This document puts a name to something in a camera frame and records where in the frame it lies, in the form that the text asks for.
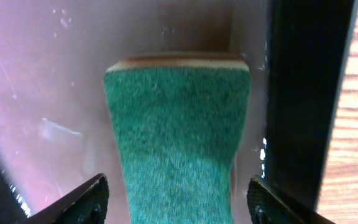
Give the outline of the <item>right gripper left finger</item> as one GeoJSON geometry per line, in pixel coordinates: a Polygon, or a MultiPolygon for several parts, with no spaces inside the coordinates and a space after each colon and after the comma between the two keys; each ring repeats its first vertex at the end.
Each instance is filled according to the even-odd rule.
{"type": "Polygon", "coordinates": [[[25,224],[104,224],[109,200],[108,180],[100,173],[72,190],[25,224]]]}

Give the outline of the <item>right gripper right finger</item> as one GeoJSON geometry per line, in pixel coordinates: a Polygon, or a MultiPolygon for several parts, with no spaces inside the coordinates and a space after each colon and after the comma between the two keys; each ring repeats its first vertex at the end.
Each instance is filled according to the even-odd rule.
{"type": "Polygon", "coordinates": [[[247,205],[253,224],[334,224],[258,175],[250,179],[247,205]]]}

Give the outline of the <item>green scrubbing sponge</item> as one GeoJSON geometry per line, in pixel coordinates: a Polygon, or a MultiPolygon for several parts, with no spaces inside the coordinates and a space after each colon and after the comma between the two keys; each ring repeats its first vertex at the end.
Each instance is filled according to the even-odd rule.
{"type": "Polygon", "coordinates": [[[106,70],[132,223],[232,223],[250,86],[239,57],[133,58],[106,70]]]}

